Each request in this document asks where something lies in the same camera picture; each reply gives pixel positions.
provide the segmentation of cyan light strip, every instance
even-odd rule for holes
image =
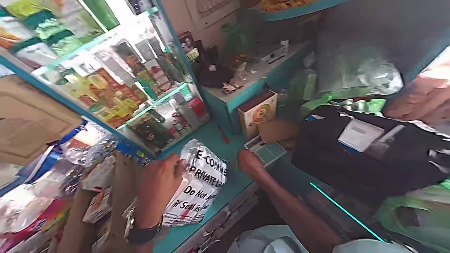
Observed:
[[[326,193],[324,193],[321,189],[319,189],[317,186],[315,186],[313,183],[310,182],[310,185],[312,185],[314,188],[316,188],[321,194],[323,194],[327,199],[329,199],[333,204],[335,204],[337,207],[339,207],[341,210],[343,210],[348,216],[350,216],[352,219],[354,219],[358,224],[360,224],[363,228],[365,228],[369,233],[373,234],[378,240],[385,243],[381,237],[379,237],[377,234],[375,234],[372,230],[370,230],[366,225],[364,225],[362,222],[360,222],[355,216],[353,216],[351,213],[349,213],[347,210],[345,210],[340,204],[338,204],[336,201],[334,201],[332,198],[330,198]]]

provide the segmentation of clothing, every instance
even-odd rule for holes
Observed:
[[[332,253],[411,253],[398,244],[359,239],[336,246]],[[308,253],[288,225],[269,225],[242,233],[227,253]]]
[[[429,150],[449,149],[450,141],[407,122],[365,113],[345,111],[354,118],[384,129],[405,126],[390,141],[381,155],[357,152],[338,138],[350,122],[338,106],[320,106],[311,114],[325,118],[304,121],[292,164],[333,188],[377,208],[387,196],[404,195],[436,184],[448,174],[429,161]]]

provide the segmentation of watch strap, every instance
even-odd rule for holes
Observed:
[[[133,227],[128,233],[127,239],[132,244],[147,244],[158,235],[159,230],[160,224],[152,228]]]

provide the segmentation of glass display cabinet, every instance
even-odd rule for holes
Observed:
[[[158,2],[0,3],[1,25],[11,35],[2,36],[2,56],[151,155],[209,120]]]

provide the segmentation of sticker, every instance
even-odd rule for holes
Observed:
[[[197,58],[198,56],[200,56],[200,53],[198,52],[197,48],[192,49],[191,51],[189,51],[188,53],[186,53],[186,56],[191,59],[194,60],[195,58]]]
[[[361,120],[352,119],[338,141],[355,149],[364,152],[370,144],[384,132],[384,129],[371,125]]]
[[[136,154],[139,155],[142,158],[145,158],[145,154],[142,151],[140,151],[140,150],[137,150]]]

